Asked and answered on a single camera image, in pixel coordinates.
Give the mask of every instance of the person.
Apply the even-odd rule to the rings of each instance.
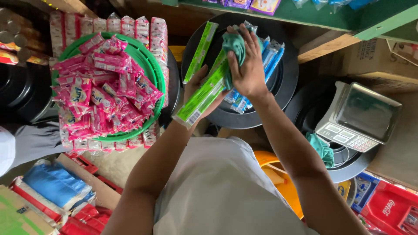
[[[299,220],[238,138],[191,138],[171,122],[130,173],[103,234],[368,234],[335,189],[324,163],[279,108],[264,83],[260,45],[240,25],[245,60],[228,52],[233,85],[259,114],[268,140],[297,189]],[[237,33],[232,27],[228,33]],[[184,101],[199,87],[203,66],[187,83]],[[201,118],[226,96],[223,91]]]

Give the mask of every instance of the hand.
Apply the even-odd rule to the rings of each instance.
[[[206,77],[206,72],[208,71],[208,66],[204,65],[197,71],[193,77],[190,79],[190,81],[186,84],[184,88],[184,104],[189,100],[191,95],[200,87],[200,85],[203,83],[204,78]],[[212,102],[211,105],[202,113],[199,120],[209,115],[213,110],[216,109],[216,107],[219,106],[219,104],[222,102],[222,100],[225,98],[225,96],[229,93],[228,90],[222,91],[218,97]]]
[[[245,41],[244,63],[239,67],[235,53],[229,51],[228,64],[234,87],[251,101],[251,99],[268,94],[269,91],[264,82],[264,68],[258,38],[254,32],[249,33],[244,24],[240,25],[240,30]],[[228,26],[227,31],[228,33],[238,33],[231,26]]]

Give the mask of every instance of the red plastic crate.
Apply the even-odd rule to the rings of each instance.
[[[412,206],[418,207],[418,195],[380,181],[360,214],[390,235],[410,235],[399,226]]]
[[[77,153],[65,153],[65,155],[73,160],[75,163],[79,164],[82,168],[84,168],[86,171],[90,172],[90,174],[96,173],[96,171],[99,169],[97,166],[95,166],[93,163],[91,163],[89,160],[84,158],[81,155],[78,155]]]
[[[103,183],[107,184],[109,187],[111,187],[113,190],[115,190],[117,193],[122,194],[123,188],[117,186],[112,181],[108,180],[107,178],[97,175],[96,176],[99,180],[101,180]]]

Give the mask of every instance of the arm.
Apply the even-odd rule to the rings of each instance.
[[[187,83],[184,102],[199,87],[206,72],[205,65]],[[221,93],[201,118],[211,113],[226,94]],[[155,200],[170,178],[198,122],[189,130],[176,121],[171,122],[164,134],[138,160],[102,234],[153,233]]]
[[[334,188],[324,163],[305,137],[286,117],[264,83],[263,63],[256,36],[245,27],[246,57],[238,69],[234,54],[228,54],[235,88],[246,96],[259,114],[267,138],[289,173],[309,228],[321,235],[367,234],[343,198]]]

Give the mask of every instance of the green packaged product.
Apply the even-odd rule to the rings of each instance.
[[[203,31],[202,37],[200,38],[199,45],[197,46],[196,52],[194,53],[193,59],[191,60],[189,69],[187,69],[186,76],[184,77],[183,83],[186,84],[193,75],[198,71],[203,64],[203,60],[207,54],[210,43],[212,42],[213,35],[218,28],[217,23],[207,22],[205,30]]]
[[[189,129],[200,118],[202,113],[225,89],[224,76],[228,71],[228,60],[224,55],[220,62],[212,69],[206,77],[202,86],[190,97],[186,104],[181,107],[174,120],[186,126]]]

